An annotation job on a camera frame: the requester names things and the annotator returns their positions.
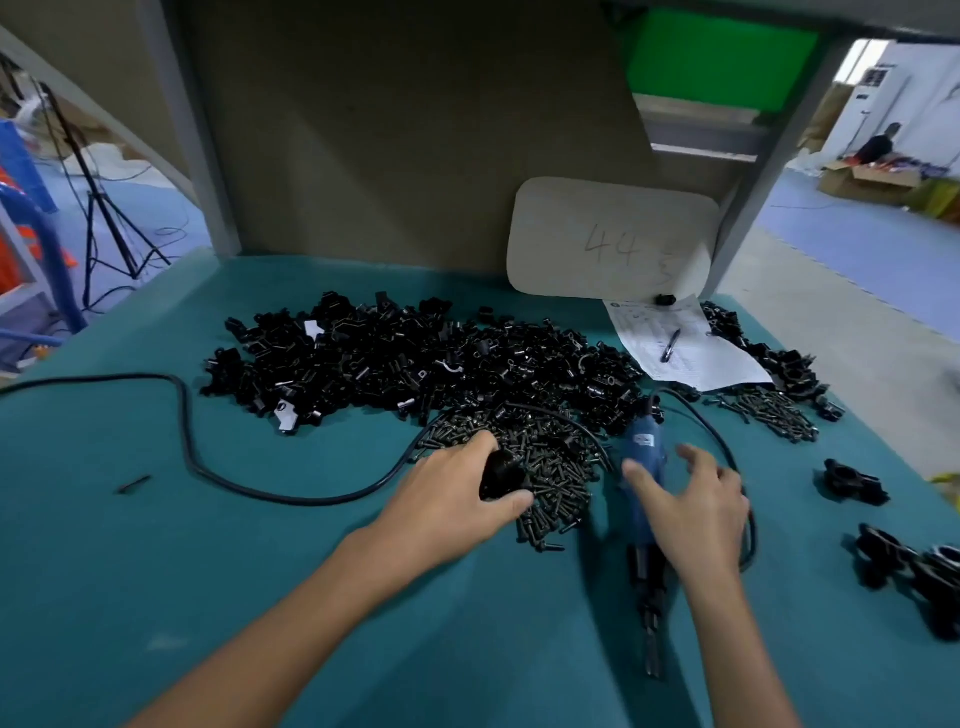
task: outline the person's left hand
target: person's left hand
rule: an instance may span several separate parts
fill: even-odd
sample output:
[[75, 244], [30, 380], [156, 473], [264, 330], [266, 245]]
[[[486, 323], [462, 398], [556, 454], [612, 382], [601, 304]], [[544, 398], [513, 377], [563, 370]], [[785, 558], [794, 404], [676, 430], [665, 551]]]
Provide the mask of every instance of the person's left hand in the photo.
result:
[[368, 536], [406, 575], [416, 578], [453, 561], [533, 504], [530, 491], [516, 491], [491, 502], [480, 499], [480, 480], [487, 458], [497, 450], [487, 430], [466, 444], [440, 449], [414, 466], [396, 489]]

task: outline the blue floor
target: blue floor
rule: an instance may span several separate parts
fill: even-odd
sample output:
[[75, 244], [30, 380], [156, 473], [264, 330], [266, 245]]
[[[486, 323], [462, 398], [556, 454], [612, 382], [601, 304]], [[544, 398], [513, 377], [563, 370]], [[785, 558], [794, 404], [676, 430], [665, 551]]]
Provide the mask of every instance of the blue floor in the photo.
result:
[[[71, 277], [77, 301], [83, 307], [86, 218], [84, 210], [81, 209], [74, 197], [70, 182], [73, 183], [84, 205], [86, 204], [87, 186], [83, 178], [72, 177], [68, 181], [59, 166], [43, 163], [39, 164], [37, 168], [54, 202], [60, 209], [53, 215], [54, 224], [60, 235], [60, 244], [78, 262], [77, 267], [71, 269]], [[195, 248], [210, 246], [210, 236], [206, 230], [203, 214], [178, 190], [152, 187], [134, 182], [102, 182], [102, 184], [116, 205], [163, 251], [171, 263], [176, 264], [181, 256]], [[114, 218], [118, 224], [121, 224], [118, 216], [114, 215]], [[95, 212], [94, 220], [98, 257], [110, 265], [126, 270], [99, 210]], [[123, 228], [122, 232], [128, 241], [133, 257], [138, 261], [142, 260], [144, 254], [149, 251], [146, 243], [129, 229]], [[97, 299], [116, 286], [139, 288], [166, 268], [167, 266], [154, 256], [144, 270], [142, 277], [139, 280], [130, 280], [126, 276], [110, 270], [106, 265], [97, 265], [91, 277], [90, 302], [96, 302]], [[129, 289], [124, 289], [111, 293], [101, 302], [93, 305], [93, 310], [85, 314], [86, 318], [92, 320], [98, 315], [106, 313], [132, 292]], [[38, 300], [27, 302], [15, 311], [0, 317], [0, 328], [12, 328], [36, 333], [46, 332], [60, 337], [69, 336], [66, 326], [59, 322], [55, 315], [51, 315], [51, 312]], [[0, 341], [0, 367], [13, 370], [24, 349], [24, 344]]]
[[785, 170], [757, 223], [859, 287], [960, 341], [960, 228], [830, 197]]

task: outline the person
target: person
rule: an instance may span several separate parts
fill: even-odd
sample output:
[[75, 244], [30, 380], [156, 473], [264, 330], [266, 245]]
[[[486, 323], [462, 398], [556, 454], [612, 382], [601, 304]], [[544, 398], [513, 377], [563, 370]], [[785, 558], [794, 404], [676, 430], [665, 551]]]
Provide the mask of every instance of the person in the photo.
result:
[[[380, 603], [418, 576], [467, 554], [533, 502], [528, 491], [479, 497], [487, 431], [420, 460], [371, 525], [359, 528], [288, 596], [148, 705], [132, 728], [274, 725], [340, 642]], [[690, 445], [678, 496], [637, 463], [623, 474], [657, 542], [680, 576], [693, 613], [718, 728], [801, 725], [756, 628], [738, 559], [750, 505], [740, 476]]]
[[873, 137], [864, 144], [860, 151], [853, 155], [857, 164], [873, 164], [877, 161], [888, 161], [895, 157], [893, 138], [900, 131], [900, 124], [891, 124], [887, 130]]

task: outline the workbench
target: workbench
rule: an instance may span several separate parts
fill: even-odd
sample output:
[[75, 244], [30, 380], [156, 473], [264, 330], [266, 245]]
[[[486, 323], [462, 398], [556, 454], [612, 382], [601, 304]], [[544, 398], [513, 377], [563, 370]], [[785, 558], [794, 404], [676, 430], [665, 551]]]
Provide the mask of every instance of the workbench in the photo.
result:
[[[438, 296], [451, 316], [481, 305], [551, 318], [619, 346], [599, 301], [526, 296], [506, 280], [316, 258], [196, 252], [97, 320], [29, 378], [162, 372], [193, 390], [203, 461], [238, 482], [328, 496], [373, 482], [416, 425], [351, 408], [294, 437], [231, 398], [204, 399], [204, 359], [235, 345], [233, 316], [309, 310], [326, 290], [355, 303]], [[737, 308], [729, 298], [723, 306]], [[749, 337], [778, 343], [740, 310]], [[672, 446], [718, 453], [664, 403]], [[854, 413], [791, 445], [716, 407], [704, 413], [736, 454], [756, 511], [759, 553], [744, 580], [783, 682], [806, 725], [953, 725], [960, 645], [937, 642], [918, 605], [869, 593], [845, 538], [860, 522], [912, 546], [960, 541], [956, 513]], [[162, 381], [49, 387], [0, 399], [0, 724], [106, 726], [130, 717], [277, 602], [393, 493], [332, 508], [239, 497], [189, 474], [176, 396]], [[883, 479], [892, 502], [832, 502], [814, 487], [826, 458]], [[133, 493], [119, 485], [153, 478]], [[671, 490], [684, 464], [667, 468]], [[336, 652], [286, 718], [290, 726], [710, 725], [690, 613], [673, 590], [666, 680], [642, 672], [615, 480], [595, 483], [592, 523], [536, 553], [505, 528], [381, 607]]]

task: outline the black tripod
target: black tripod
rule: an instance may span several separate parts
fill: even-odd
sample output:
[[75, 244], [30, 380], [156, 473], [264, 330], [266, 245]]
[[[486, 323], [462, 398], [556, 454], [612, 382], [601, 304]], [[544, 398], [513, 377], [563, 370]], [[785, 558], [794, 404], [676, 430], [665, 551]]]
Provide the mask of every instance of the black tripod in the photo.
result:
[[[164, 255], [163, 251], [158, 248], [149, 237], [143, 234], [143, 231], [138, 228], [131, 221], [131, 219], [127, 217], [127, 215], [124, 214], [123, 210], [114, 204], [113, 200], [110, 199], [107, 193], [97, 186], [97, 183], [93, 179], [93, 175], [90, 174], [90, 168], [86, 165], [86, 159], [84, 159], [80, 145], [77, 143], [77, 139], [73, 135], [67, 120], [63, 117], [63, 112], [60, 110], [60, 104], [57, 102], [57, 97], [54, 96], [46, 84], [43, 85], [43, 90], [46, 92], [47, 98], [50, 99], [50, 106], [53, 108], [54, 114], [57, 115], [58, 121], [60, 121], [60, 126], [63, 128], [63, 134], [66, 137], [66, 143], [73, 151], [74, 157], [77, 158], [77, 162], [80, 164], [80, 170], [83, 172], [86, 183], [90, 188], [90, 191], [87, 193], [86, 200], [86, 265], [84, 266], [84, 308], [90, 308], [90, 276], [93, 274], [93, 268], [97, 263], [105, 265], [109, 269], [123, 274], [131, 280], [139, 280], [140, 276], [143, 275], [143, 271], [146, 269], [147, 264], [150, 262], [150, 259], [154, 257], [154, 255], [160, 258], [167, 265], [171, 264], [170, 258]], [[94, 253], [94, 205], [100, 209], [101, 214], [104, 216], [104, 220], [107, 222], [110, 235], [113, 238], [113, 242], [116, 245], [117, 250], [120, 252], [120, 257], [123, 258], [123, 262], [127, 270], [121, 270], [120, 268], [101, 260]], [[147, 247], [150, 248], [150, 252], [147, 253], [147, 255], [139, 264], [137, 264], [136, 259], [133, 257], [130, 246], [127, 245], [127, 241], [124, 239], [123, 233], [120, 231], [119, 227], [117, 227], [116, 220], [114, 220], [112, 214], [110, 214], [111, 210], [119, 215], [120, 219], [123, 220], [133, 232], [139, 235], [143, 242], [147, 244]]]

